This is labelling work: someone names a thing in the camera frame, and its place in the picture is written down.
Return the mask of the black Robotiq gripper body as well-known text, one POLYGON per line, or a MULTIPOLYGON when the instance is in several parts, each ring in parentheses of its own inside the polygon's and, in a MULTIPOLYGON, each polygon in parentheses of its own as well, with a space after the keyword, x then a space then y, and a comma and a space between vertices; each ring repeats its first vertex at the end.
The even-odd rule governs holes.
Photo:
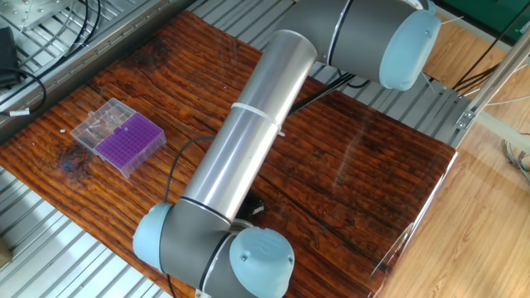
POLYGON ((247 194, 241 204, 236 218, 251 220, 265 211, 265 202, 254 194, 247 194))

